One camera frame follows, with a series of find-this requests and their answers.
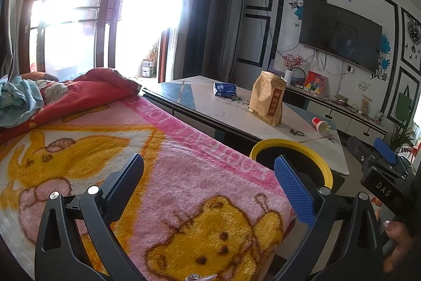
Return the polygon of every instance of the wall-mounted tv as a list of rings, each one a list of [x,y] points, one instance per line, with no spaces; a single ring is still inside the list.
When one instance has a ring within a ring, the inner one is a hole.
[[[299,42],[375,73],[382,27],[324,0],[304,0]]]

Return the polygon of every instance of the yellow bucket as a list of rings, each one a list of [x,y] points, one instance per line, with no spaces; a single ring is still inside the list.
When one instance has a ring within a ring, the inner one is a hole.
[[[280,155],[285,155],[298,172],[307,174],[317,187],[332,189],[333,176],[327,163],[314,150],[301,143],[286,139],[265,139],[253,147],[250,158],[273,170],[275,159]]]

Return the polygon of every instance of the blue gripper pad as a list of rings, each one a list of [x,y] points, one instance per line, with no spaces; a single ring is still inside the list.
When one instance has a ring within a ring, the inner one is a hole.
[[[275,177],[291,203],[298,219],[302,223],[308,224],[311,228],[316,216],[313,213],[314,200],[310,193],[283,156],[276,158],[274,170]]]
[[[389,163],[390,165],[396,165],[397,159],[395,152],[390,149],[382,139],[374,140],[374,148],[380,153],[381,156]]]

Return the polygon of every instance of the paint bucket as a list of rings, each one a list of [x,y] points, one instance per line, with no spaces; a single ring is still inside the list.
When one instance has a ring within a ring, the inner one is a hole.
[[[156,63],[155,61],[142,60],[142,76],[146,78],[156,77]]]
[[[321,120],[320,118],[314,117],[312,123],[319,134],[325,135],[328,133],[330,125],[325,120]]]
[[[296,169],[310,193],[321,186],[332,189],[333,176],[329,166],[319,154],[303,144],[285,139],[266,139],[253,147],[250,158],[273,170],[275,159],[280,155],[284,155]]]

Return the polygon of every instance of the framed picture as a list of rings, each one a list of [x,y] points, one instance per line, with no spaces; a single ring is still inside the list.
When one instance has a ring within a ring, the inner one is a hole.
[[[368,109],[370,108],[371,105],[371,99],[363,96],[361,98],[361,112],[363,113],[363,115],[366,115],[368,113]]]
[[[323,96],[328,81],[328,77],[309,71],[306,82],[304,83],[304,89]]]

